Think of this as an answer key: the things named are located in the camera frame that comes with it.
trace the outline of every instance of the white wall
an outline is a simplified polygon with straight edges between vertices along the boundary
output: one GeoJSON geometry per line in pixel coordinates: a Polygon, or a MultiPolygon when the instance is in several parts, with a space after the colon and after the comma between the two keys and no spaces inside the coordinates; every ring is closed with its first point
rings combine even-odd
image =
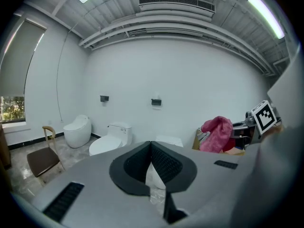
{"type": "Polygon", "coordinates": [[[98,135],[106,135],[110,122],[125,121],[135,142],[164,134],[191,148],[206,120],[221,115],[243,121],[267,89],[253,66],[233,54],[190,42],[141,40],[90,55],[84,99],[98,135]],[[151,105],[156,93],[160,108],[151,105]],[[100,95],[110,96],[109,102],[101,103],[100,95]]]}
{"type": "Polygon", "coordinates": [[[54,127],[56,133],[83,113],[83,74],[88,51],[78,46],[80,38],[70,33],[64,45],[58,71],[58,98],[56,94],[57,66],[68,30],[28,6],[20,8],[27,18],[47,27],[29,66],[25,85],[26,124],[29,130],[6,133],[8,145],[43,137],[43,125],[54,127]]]}

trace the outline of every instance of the trees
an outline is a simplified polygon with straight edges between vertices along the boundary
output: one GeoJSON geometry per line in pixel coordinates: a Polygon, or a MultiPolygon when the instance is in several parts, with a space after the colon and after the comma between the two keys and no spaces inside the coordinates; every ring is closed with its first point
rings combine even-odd
{"type": "Polygon", "coordinates": [[[24,97],[5,96],[1,99],[2,120],[17,120],[25,118],[24,97]]]}

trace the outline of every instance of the pink cloth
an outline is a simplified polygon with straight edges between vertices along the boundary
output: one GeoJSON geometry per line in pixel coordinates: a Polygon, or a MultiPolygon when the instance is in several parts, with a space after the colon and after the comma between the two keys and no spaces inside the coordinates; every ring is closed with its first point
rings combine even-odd
{"type": "Polygon", "coordinates": [[[219,153],[230,138],[232,122],[223,116],[217,116],[212,120],[206,121],[202,125],[201,131],[203,133],[209,131],[210,135],[201,143],[199,150],[219,153]]]}

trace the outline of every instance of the black baseboard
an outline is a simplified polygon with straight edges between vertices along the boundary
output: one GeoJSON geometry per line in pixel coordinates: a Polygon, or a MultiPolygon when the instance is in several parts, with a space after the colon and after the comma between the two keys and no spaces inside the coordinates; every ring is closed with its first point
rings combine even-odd
{"type": "Polygon", "coordinates": [[[96,135],[95,133],[91,133],[91,136],[92,136],[92,137],[95,137],[95,138],[97,138],[97,139],[101,138],[101,136],[98,136],[98,135],[96,135]]]}
{"type": "MultiPolygon", "coordinates": [[[[63,136],[63,135],[64,135],[63,133],[57,133],[56,138],[58,138],[60,136],[63,136]]],[[[28,146],[28,145],[31,145],[31,144],[40,143],[40,142],[43,142],[45,140],[46,140],[46,138],[42,137],[42,138],[38,138],[38,139],[26,141],[26,142],[12,144],[12,145],[9,145],[9,150],[15,150],[15,149],[18,149],[18,148],[21,148],[21,147],[24,147],[24,146],[28,146]]]]}

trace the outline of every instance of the window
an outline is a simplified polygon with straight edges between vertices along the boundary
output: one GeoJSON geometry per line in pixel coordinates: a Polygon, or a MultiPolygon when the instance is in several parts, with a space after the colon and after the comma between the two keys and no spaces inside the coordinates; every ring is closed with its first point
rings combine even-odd
{"type": "Polygon", "coordinates": [[[23,21],[5,49],[0,68],[0,121],[24,122],[24,89],[30,62],[45,29],[23,21]]]}
{"type": "Polygon", "coordinates": [[[0,115],[2,123],[16,123],[25,121],[24,97],[0,97],[0,115]]]}

